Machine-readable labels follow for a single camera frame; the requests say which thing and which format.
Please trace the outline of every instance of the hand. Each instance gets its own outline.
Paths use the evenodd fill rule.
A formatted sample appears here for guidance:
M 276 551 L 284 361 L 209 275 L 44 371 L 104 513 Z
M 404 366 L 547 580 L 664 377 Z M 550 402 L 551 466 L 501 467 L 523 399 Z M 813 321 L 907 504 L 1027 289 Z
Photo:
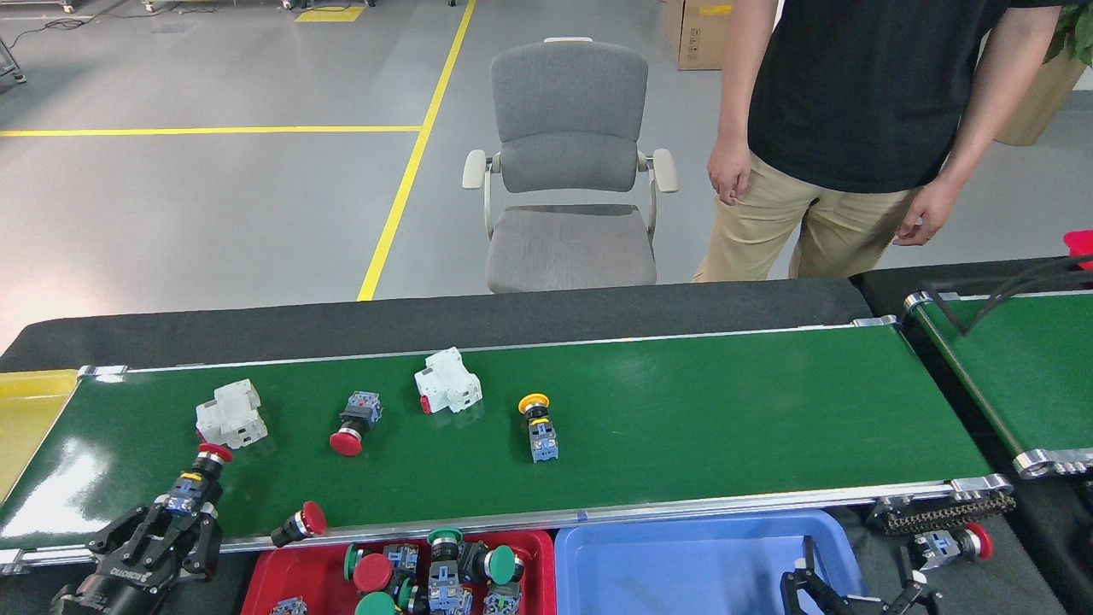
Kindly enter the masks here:
M 895 230 L 892 245 L 926 245 L 945 225 L 961 185 L 938 177 L 922 186 Z
M 747 139 L 718 139 L 706 163 L 709 184 L 718 198 L 736 204 L 748 189 L 751 173 L 751 150 Z

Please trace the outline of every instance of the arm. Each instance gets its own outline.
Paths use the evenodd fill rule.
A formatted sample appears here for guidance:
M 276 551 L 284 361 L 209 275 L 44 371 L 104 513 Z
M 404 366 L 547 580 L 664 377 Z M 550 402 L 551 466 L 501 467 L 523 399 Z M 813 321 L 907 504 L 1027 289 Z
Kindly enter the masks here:
M 915 196 L 893 244 L 924 245 L 944 225 L 987 145 L 1036 76 L 1058 17 L 1058 7 L 1043 7 L 1009 9 L 999 20 L 976 68 L 972 97 L 949 158 L 938 177 Z
M 729 204 L 736 204 L 748 188 L 751 172 L 748 110 L 777 9 L 776 0 L 739 0 L 732 8 L 725 33 L 721 113 L 717 121 L 717 142 L 706 170 L 714 191 Z

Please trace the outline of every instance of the blue plastic bin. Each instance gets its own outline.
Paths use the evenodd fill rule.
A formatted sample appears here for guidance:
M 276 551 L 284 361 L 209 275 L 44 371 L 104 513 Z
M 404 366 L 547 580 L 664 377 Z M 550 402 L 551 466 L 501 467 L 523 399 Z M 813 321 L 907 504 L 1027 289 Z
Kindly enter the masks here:
M 815 540 L 816 570 L 868 595 L 843 528 L 820 510 L 571 528 L 554 542 L 559 615 L 780 615 L 779 582 Z M 801 607 L 820 614 L 804 592 Z

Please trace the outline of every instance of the cardboard box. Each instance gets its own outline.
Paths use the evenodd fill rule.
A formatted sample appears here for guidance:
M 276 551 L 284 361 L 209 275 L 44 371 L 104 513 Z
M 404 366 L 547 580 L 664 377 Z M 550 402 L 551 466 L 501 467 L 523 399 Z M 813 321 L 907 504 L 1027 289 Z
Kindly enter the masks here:
M 680 70 L 721 68 L 732 4 L 725 0 L 669 0 L 665 35 Z

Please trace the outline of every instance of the chair armrest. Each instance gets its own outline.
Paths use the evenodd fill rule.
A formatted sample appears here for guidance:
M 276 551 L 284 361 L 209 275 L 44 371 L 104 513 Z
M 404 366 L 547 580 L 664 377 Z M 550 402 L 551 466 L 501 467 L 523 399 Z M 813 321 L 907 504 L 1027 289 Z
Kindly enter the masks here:
M 467 154 L 463 163 L 463 188 L 477 190 L 485 181 L 485 152 L 474 150 Z
M 672 157 L 672 152 L 663 149 L 653 152 L 653 173 L 657 180 L 657 189 L 665 193 L 679 191 L 680 179 L 675 173 L 675 158 Z

